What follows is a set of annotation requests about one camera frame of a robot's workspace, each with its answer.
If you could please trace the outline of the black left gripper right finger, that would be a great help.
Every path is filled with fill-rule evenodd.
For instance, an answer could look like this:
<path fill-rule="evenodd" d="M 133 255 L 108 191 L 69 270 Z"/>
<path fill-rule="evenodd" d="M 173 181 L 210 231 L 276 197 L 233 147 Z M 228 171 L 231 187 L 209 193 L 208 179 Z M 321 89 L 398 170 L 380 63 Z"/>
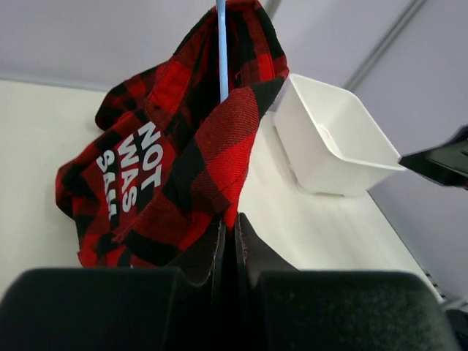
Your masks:
<path fill-rule="evenodd" d="M 436 298 L 398 271 L 300 271 L 235 223 L 240 350 L 457 350 Z"/>

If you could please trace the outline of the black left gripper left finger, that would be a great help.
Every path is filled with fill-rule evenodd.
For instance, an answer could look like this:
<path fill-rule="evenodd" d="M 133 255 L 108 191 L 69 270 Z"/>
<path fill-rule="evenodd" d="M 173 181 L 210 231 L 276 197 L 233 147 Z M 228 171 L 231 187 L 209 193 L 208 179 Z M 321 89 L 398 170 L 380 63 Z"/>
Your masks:
<path fill-rule="evenodd" d="M 43 268 L 1 300 L 3 350 L 213 350 L 226 227 L 164 268 Z"/>

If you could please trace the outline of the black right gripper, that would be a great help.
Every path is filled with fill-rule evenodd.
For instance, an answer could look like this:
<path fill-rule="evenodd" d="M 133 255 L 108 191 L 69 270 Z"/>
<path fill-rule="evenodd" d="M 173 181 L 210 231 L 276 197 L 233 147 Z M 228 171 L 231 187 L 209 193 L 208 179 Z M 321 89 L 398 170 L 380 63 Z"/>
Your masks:
<path fill-rule="evenodd" d="M 440 186 L 467 190 L 467 125 L 443 144 L 401 156 L 399 164 Z"/>

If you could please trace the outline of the light blue wire hanger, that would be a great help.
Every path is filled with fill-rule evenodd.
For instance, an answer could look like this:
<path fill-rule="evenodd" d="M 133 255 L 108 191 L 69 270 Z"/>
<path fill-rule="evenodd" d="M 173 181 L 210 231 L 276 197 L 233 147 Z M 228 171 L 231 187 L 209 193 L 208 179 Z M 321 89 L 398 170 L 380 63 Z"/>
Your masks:
<path fill-rule="evenodd" d="M 227 60 L 227 26 L 226 1 L 216 0 L 219 42 L 219 91 L 220 102 L 226 100 L 229 94 L 228 60 Z"/>

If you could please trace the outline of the red black plaid shirt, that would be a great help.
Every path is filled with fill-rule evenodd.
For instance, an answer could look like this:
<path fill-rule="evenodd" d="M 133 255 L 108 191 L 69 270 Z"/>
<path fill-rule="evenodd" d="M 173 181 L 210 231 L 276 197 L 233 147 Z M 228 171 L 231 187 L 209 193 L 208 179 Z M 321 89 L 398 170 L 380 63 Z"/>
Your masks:
<path fill-rule="evenodd" d="M 162 267 L 222 217 L 232 228 L 260 121 L 288 76 L 258 1 L 229 1 L 229 94 L 219 93 L 210 9 L 165 62 L 111 89 L 102 134 L 56 176 L 56 205 L 90 267 Z"/>

